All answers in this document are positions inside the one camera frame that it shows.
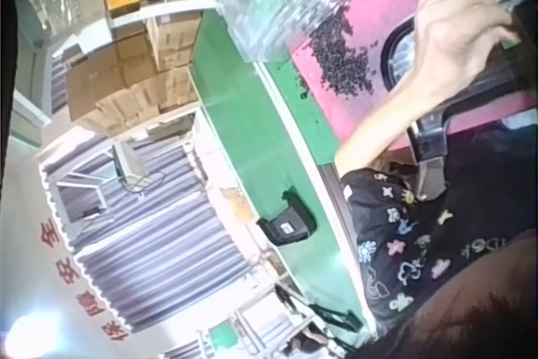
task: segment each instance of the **black granules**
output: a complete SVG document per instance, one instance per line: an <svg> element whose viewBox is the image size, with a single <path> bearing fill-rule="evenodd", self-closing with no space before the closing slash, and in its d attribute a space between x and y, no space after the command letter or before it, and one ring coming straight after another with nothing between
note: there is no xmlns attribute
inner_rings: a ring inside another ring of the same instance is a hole
<svg viewBox="0 0 538 359"><path fill-rule="evenodd" d="M309 96L310 88L306 80L304 80L303 75L300 73L298 74L298 80L299 80L299 86L303 89L303 92L301 92L301 99L304 100Z"/></svg>
<svg viewBox="0 0 538 359"><path fill-rule="evenodd" d="M353 35L345 17L349 6L342 6L311 35L310 47L321 67L321 82L338 95L358 96L360 91L373 93L368 48L359 50L345 44L344 34Z"/></svg>

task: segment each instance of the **round black ring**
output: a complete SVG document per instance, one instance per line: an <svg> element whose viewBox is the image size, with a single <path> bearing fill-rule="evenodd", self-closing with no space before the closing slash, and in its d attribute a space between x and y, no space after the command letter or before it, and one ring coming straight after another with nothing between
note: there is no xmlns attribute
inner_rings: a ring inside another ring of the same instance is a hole
<svg viewBox="0 0 538 359"><path fill-rule="evenodd" d="M399 42L408 34L412 33L414 30L414 19L410 18L405 22L401 23L392 33L387 37L385 44L381 50L381 76L383 79L383 84L385 88L390 92L398 84L394 78L393 70L391 69L388 62L393 58L394 51L398 46Z"/></svg>

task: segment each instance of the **black hair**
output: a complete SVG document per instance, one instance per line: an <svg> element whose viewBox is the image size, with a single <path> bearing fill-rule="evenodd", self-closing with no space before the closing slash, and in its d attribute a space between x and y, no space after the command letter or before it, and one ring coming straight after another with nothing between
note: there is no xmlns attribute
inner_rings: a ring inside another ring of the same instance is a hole
<svg viewBox="0 0 538 359"><path fill-rule="evenodd" d="M319 351L321 348L324 347L324 345L320 344L319 342L311 339L311 338L308 338L305 334L303 333L299 333L297 335L295 335L287 344L286 344L286 347L284 347L284 349L281 350L281 353L284 355L284 356L293 356L293 342L294 341L299 341L299 348L298 350L301 351L302 353L314 353L314 352L317 352Z"/></svg>
<svg viewBox="0 0 538 359"><path fill-rule="evenodd" d="M457 337L446 332L461 327ZM377 341L366 343L346 359L512 359L536 358L538 321L536 299L509 304L490 296L488 304L473 307L457 322L439 324L427 339L414 335L413 320L396 325Z"/></svg>

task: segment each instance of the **pink surface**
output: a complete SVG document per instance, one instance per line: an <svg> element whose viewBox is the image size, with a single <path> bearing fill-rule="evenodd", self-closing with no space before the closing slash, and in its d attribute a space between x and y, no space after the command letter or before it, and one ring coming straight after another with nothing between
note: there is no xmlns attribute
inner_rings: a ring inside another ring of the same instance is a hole
<svg viewBox="0 0 538 359"><path fill-rule="evenodd" d="M332 130L340 140L347 139L353 129L388 94L380 73L382 46L389 34L403 21L413 15L418 0L351 0L347 18L353 26L354 34L347 39L349 46L369 47L375 40L378 45L368 51L371 69L377 71L372 77L374 93L370 96L360 92L358 97L337 96L321 85L321 69L308 46L299 47L292 54L295 65L303 75L319 106L329 121ZM508 115L533 108L535 94L519 92L510 94L482 108L454 117L449 132L458 132ZM390 149L409 145L407 136L402 136Z"/></svg>

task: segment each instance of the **gray striped curtain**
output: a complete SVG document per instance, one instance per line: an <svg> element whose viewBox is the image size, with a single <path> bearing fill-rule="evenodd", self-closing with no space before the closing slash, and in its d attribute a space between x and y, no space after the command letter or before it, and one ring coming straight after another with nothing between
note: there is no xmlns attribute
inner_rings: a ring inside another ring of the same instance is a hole
<svg viewBox="0 0 538 359"><path fill-rule="evenodd" d="M61 62L61 56L52 60L50 96L52 102L52 113L56 114L67 104L66 93L66 68Z"/></svg>
<svg viewBox="0 0 538 359"><path fill-rule="evenodd" d="M108 206L105 214L70 243L75 254L94 245L93 251L78 254L77 261L111 308L137 332L236 282L251 266L219 221L179 143L169 139L132 146L148 172L161 175L155 175L141 198L126 192L112 171L100 187ZM101 155L76 171L92 174L107 166L113 169L112 159ZM87 188L63 187L61 199L71 219L99 205L95 190Z"/></svg>
<svg viewBox="0 0 538 359"><path fill-rule="evenodd" d="M145 162L152 184L140 199L140 195L129 193L115 178L104 183L101 192L108 207L104 214L84 223L83 231L70 240L75 253L204 190L187 154L175 140L135 142L132 146ZM101 155L76 171L92 174L106 165L113 170L112 157ZM97 193L89 188L60 187L60 195L71 222L80 219L85 210L101 205Z"/></svg>
<svg viewBox="0 0 538 359"><path fill-rule="evenodd" d="M215 357L213 347L208 342L205 342L205 353L208 359ZM164 357L166 359L201 359L202 352L200 352L198 341L193 341L190 344L168 351L164 354Z"/></svg>

